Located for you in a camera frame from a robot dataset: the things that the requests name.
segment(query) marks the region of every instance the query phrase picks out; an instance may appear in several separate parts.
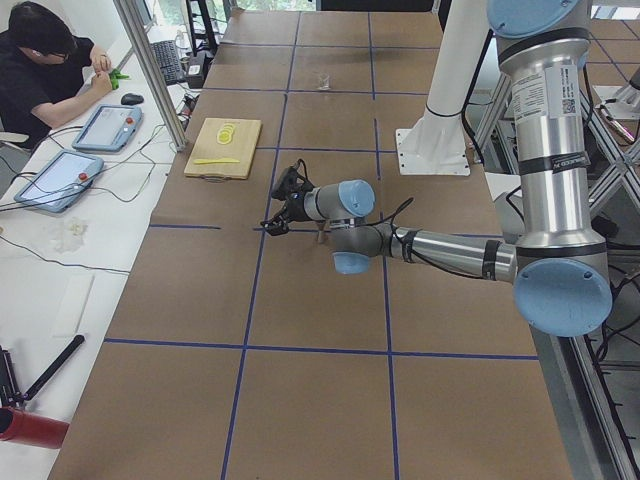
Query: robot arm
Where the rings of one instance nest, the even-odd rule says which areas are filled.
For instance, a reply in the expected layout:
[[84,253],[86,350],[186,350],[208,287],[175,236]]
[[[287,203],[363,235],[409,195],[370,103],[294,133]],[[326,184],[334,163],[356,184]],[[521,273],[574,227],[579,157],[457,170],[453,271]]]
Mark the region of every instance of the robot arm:
[[[512,80],[525,220],[525,234],[515,246],[400,228],[395,215],[367,223],[375,199],[366,182],[316,188],[306,176],[300,176],[302,183],[281,178],[274,198],[285,206],[263,222],[267,231],[286,233],[274,227],[278,222],[328,220],[340,273],[365,271],[376,255],[425,263],[513,283],[520,313],[544,332],[569,337],[597,328],[609,315],[612,298],[605,241],[590,223],[577,80],[589,46],[590,6],[588,0],[489,0],[487,5],[500,68]],[[475,14],[469,13],[469,21]],[[289,174],[297,174],[297,167]],[[289,187],[284,195],[282,185]]]

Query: green object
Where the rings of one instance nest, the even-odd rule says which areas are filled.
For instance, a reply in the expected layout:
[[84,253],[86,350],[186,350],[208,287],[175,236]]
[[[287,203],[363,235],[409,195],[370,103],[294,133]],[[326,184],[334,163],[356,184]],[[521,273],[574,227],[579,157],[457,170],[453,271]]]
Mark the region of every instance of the green object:
[[111,88],[113,90],[117,90],[118,87],[120,86],[120,80],[126,80],[128,78],[131,78],[131,77],[129,77],[129,75],[123,74],[117,68],[114,68],[113,70],[111,70],[111,73],[109,74],[109,79],[111,80]]

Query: black shirt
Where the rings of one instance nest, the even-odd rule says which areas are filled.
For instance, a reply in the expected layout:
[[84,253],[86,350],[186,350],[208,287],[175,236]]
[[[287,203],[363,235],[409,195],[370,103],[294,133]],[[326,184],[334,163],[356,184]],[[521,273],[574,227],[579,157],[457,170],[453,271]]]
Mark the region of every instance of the black shirt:
[[51,128],[31,114],[43,103],[74,97],[84,84],[82,67],[91,65],[93,42],[76,37],[78,49],[59,65],[39,65],[27,58],[9,38],[0,33],[0,118],[6,132],[23,133],[21,144],[33,147]]

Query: tablet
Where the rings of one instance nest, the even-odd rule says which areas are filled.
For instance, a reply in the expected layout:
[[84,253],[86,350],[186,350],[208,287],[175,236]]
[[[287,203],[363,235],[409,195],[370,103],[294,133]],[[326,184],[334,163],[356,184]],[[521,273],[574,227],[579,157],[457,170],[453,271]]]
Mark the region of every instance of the tablet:
[[62,150],[13,198],[16,202],[59,213],[93,183],[103,164],[99,157]]
[[141,121],[140,107],[100,105],[71,146],[85,152],[118,152],[133,137]]

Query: cutting board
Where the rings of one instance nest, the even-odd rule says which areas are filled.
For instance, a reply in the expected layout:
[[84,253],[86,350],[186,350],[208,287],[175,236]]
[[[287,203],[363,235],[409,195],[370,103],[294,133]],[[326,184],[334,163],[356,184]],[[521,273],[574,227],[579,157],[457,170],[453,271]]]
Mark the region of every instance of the cutting board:
[[[184,174],[187,177],[246,179],[249,177],[261,128],[262,122],[260,120],[205,119],[184,169]],[[219,135],[221,129],[222,131],[233,129],[230,141],[226,144],[219,141],[221,138],[223,142],[226,140],[224,134]],[[221,159],[223,159],[223,163],[196,164],[196,161]],[[224,163],[224,159],[238,160],[238,162]]]

